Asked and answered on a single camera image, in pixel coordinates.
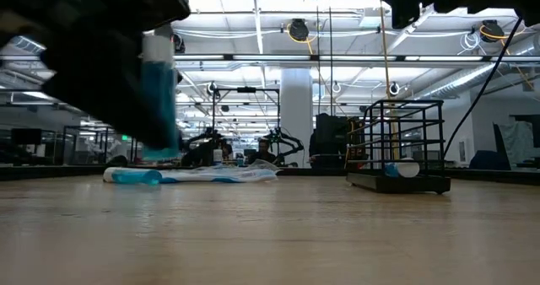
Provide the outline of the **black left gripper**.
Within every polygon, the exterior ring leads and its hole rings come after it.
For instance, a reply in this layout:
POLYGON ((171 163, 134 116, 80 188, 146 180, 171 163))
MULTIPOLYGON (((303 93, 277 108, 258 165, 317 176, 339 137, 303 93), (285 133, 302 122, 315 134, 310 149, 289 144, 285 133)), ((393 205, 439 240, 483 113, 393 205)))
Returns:
POLYGON ((40 60, 55 73, 41 89, 116 131, 146 142, 147 105, 140 82, 142 33, 189 17, 189 0, 59 1, 65 4, 60 8, 61 18, 51 29, 51 45, 40 54, 40 60), (109 31, 70 35, 93 30, 109 31))

